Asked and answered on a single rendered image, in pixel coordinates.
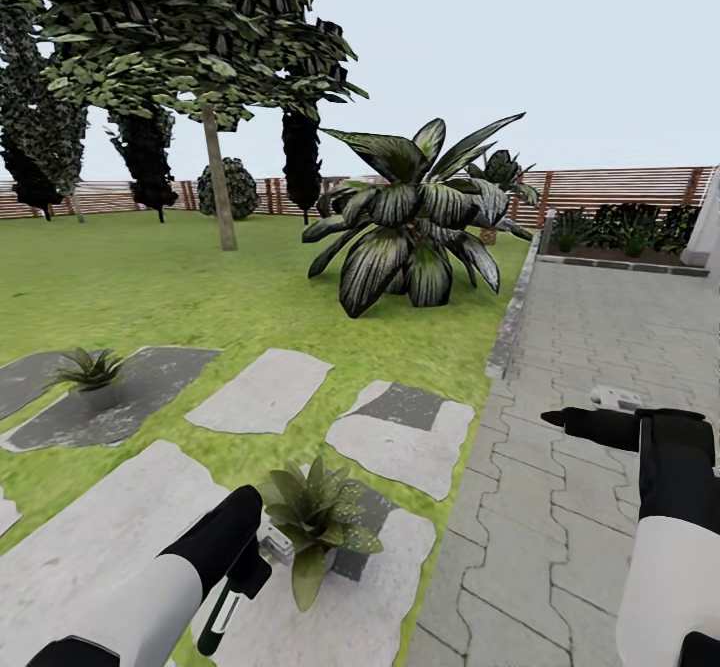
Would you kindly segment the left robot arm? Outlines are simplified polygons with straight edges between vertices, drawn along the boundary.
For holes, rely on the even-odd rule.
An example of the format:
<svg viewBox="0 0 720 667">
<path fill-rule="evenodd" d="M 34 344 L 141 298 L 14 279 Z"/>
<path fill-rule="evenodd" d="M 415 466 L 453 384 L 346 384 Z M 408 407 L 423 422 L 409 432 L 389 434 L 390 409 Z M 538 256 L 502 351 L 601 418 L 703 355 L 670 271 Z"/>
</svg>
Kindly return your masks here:
<svg viewBox="0 0 720 667">
<path fill-rule="evenodd" d="M 279 564 L 291 540 L 263 520 L 263 505 L 241 486 L 199 514 L 158 556 L 106 600 L 67 624 L 22 667 L 167 667 L 211 588 L 232 580 L 253 600 L 270 578 L 263 548 Z"/>
</svg>

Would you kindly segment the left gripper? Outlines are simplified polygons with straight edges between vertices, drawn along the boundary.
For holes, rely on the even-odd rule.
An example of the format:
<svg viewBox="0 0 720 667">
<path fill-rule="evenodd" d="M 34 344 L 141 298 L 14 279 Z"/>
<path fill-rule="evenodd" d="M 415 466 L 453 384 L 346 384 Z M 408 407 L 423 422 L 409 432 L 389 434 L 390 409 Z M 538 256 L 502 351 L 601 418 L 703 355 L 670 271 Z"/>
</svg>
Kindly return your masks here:
<svg viewBox="0 0 720 667">
<path fill-rule="evenodd" d="M 272 566 L 270 566 L 265 557 L 258 553 L 258 546 L 247 558 L 237 562 L 227 572 L 227 580 L 232 580 L 238 586 L 248 599 L 253 600 L 255 593 L 258 592 L 263 584 L 270 578 Z"/>
</svg>

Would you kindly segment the insectifuge atomizer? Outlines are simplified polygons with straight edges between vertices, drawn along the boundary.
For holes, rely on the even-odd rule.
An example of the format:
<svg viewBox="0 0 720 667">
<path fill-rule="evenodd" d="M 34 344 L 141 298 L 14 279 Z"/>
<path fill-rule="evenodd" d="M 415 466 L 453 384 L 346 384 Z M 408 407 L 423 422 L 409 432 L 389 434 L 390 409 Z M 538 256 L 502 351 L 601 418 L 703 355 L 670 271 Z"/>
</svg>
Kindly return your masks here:
<svg viewBox="0 0 720 667">
<path fill-rule="evenodd" d="M 196 649 L 201 651 L 201 655 L 209 657 L 215 654 L 242 597 L 243 591 L 232 580 L 227 580 L 217 605 L 196 643 Z"/>
</svg>

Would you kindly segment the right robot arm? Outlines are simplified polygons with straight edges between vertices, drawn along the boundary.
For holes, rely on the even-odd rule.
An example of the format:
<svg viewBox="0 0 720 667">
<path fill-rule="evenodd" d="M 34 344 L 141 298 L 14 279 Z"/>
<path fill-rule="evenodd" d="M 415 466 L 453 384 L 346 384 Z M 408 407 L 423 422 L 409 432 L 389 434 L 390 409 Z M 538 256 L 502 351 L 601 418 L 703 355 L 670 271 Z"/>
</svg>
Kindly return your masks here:
<svg viewBox="0 0 720 667">
<path fill-rule="evenodd" d="M 568 435 L 639 454 L 641 508 L 616 625 L 621 667 L 720 667 L 720 477 L 698 412 L 643 409 L 597 386 L 591 410 L 541 418 Z"/>
</svg>

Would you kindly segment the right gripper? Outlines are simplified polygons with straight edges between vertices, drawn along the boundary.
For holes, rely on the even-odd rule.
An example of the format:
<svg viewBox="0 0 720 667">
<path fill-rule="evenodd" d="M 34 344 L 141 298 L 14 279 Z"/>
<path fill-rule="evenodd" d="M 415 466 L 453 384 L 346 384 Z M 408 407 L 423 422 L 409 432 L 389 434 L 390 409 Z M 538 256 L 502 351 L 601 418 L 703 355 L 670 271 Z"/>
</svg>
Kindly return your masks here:
<svg viewBox="0 0 720 667">
<path fill-rule="evenodd" d="M 618 415 L 622 415 L 622 411 L 563 408 L 563 410 L 543 412 L 541 418 L 555 426 L 563 427 L 568 435 L 586 438 L 616 448 L 620 445 L 616 443 L 616 437 L 612 435 L 612 423 Z"/>
</svg>

